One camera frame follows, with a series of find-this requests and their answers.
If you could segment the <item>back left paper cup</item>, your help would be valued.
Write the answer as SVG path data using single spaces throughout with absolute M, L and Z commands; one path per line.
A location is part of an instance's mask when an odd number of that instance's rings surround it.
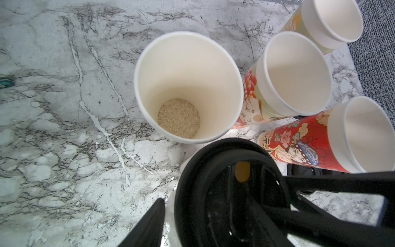
M 146 121 L 166 138 L 183 144 L 212 142 L 236 123 L 244 101 L 243 80 L 231 55 L 214 40 L 189 31 L 154 39 L 134 71 L 134 93 Z M 163 129 L 160 107 L 172 99 L 190 102 L 201 124 L 193 139 Z

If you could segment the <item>red milk tea paper cup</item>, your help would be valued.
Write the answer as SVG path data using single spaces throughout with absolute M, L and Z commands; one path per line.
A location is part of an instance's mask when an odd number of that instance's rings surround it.
M 393 125 L 380 105 L 366 96 L 265 131 L 257 143 L 288 164 L 349 174 L 395 169 Z

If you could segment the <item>middle yellow paper cup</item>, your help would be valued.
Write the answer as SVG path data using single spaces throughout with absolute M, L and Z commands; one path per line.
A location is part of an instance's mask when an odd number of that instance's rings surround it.
M 234 128 L 323 111 L 332 95 L 324 55 L 307 37 L 292 31 L 274 35 L 243 78 L 244 101 Z

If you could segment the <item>black plastic cup lid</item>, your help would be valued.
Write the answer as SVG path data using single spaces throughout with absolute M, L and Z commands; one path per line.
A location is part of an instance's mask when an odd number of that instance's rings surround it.
M 348 174 L 348 173 L 320 169 L 320 168 L 314 168 L 314 167 L 300 166 L 300 165 L 294 165 L 294 164 L 287 164 L 287 176 L 303 176 L 303 177 L 305 177 L 305 176 L 332 176 L 332 175 L 346 175 L 346 174 Z M 317 190 L 298 190 L 298 191 L 292 191 L 292 192 L 295 192 L 295 195 L 298 193 L 301 195 L 308 196 L 308 195 L 315 193 L 316 191 Z M 339 193 L 339 191 L 336 191 L 336 190 L 319 190 L 319 191 Z
M 270 155 L 238 138 L 202 148 L 185 167 L 175 196 L 182 246 L 249 247 L 247 199 L 290 209 L 285 179 Z

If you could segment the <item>back right paper cup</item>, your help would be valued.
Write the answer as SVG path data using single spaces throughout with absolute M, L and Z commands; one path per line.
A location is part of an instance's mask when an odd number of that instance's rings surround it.
M 363 17 L 354 0 L 305 0 L 281 31 L 306 36 L 326 55 L 357 41 L 363 28 Z

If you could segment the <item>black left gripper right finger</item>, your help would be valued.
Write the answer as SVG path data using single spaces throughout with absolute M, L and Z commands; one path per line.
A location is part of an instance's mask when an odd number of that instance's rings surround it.
M 246 227 L 250 247 L 293 246 L 255 199 L 246 201 Z

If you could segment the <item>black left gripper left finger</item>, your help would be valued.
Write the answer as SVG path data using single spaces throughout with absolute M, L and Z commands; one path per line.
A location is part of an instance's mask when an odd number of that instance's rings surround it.
M 165 221 L 165 201 L 158 198 L 119 247 L 160 247 Z

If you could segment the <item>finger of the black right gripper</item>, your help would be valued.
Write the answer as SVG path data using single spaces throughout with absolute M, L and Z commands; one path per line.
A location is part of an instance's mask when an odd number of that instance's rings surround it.
M 331 176 L 287 176 L 286 183 L 295 190 L 364 193 L 389 196 L 395 193 L 395 173 L 375 172 Z
M 326 247 L 393 247 L 395 230 L 342 221 L 319 214 L 264 206 L 271 220 L 290 234 Z

